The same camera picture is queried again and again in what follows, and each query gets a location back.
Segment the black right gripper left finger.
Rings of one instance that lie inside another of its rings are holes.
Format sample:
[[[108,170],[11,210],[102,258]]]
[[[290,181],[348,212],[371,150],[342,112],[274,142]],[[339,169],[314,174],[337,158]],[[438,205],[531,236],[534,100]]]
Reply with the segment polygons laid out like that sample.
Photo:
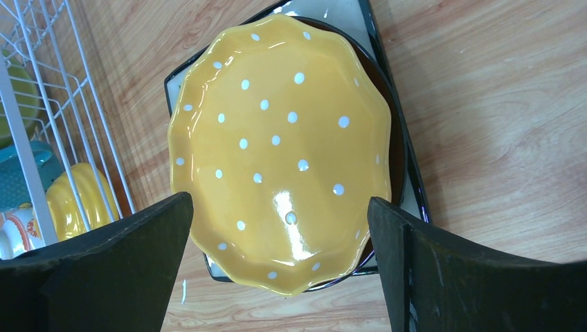
[[[179,192],[1,262],[2,331],[159,331],[193,217]]]

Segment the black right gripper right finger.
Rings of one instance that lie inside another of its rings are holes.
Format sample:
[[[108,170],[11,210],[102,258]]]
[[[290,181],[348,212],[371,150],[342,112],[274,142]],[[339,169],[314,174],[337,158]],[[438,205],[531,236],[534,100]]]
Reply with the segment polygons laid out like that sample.
[[[512,255],[373,197],[368,223],[393,331],[585,331],[586,262]]]

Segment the yellow polka dot plate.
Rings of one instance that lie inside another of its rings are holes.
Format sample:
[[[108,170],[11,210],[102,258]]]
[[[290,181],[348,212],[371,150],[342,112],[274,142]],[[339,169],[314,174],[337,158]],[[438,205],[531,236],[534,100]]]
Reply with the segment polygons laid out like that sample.
[[[228,28],[188,69],[168,130],[190,236],[237,284],[295,296],[358,265],[390,199],[392,118],[351,43],[287,15]]]

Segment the round red rimmed plate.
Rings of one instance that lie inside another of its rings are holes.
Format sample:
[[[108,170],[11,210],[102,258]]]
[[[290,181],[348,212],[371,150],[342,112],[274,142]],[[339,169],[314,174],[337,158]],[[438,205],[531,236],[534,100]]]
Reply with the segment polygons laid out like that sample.
[[[392,193],[392,198],[390,201],[395,205],[399,205],[404,196],[403,191],[407,177],[408,154],[406,139],[404,137],[404,130],[400,124],[399,104],[393,99],[390,78],[385,75],[381,65],[379,65],[376,59],[371,56],[371,54],[369,54],[367,49],[361,46],[359,42],[357,42],[347,33],[343,32],[341,29],[321,22],[317,19],[311,19],[308,17],[297,17],[296,19],[315,28],[337,33],[346,38],[351,43],[355,53],[358,55],[359,61],[363,65],[363,68],[368,74],[368,77],[386,100],[391,114],[391,130],[389,138],[389,155],[391,159],[388,160]],[[363,249],[363,252],[361,253],[359,263],[352,271],[352,273],[312,286],[311,288],[307,289],[307,292],[309,293],[329,288],[330,286],[338,284],[351,276],[375,274],[378,272],[378,268],[376,268],[376,266],[368,265],[368,262],[373,259],[374,249],[372,241],[368,240],[366,242],[365,248]]]

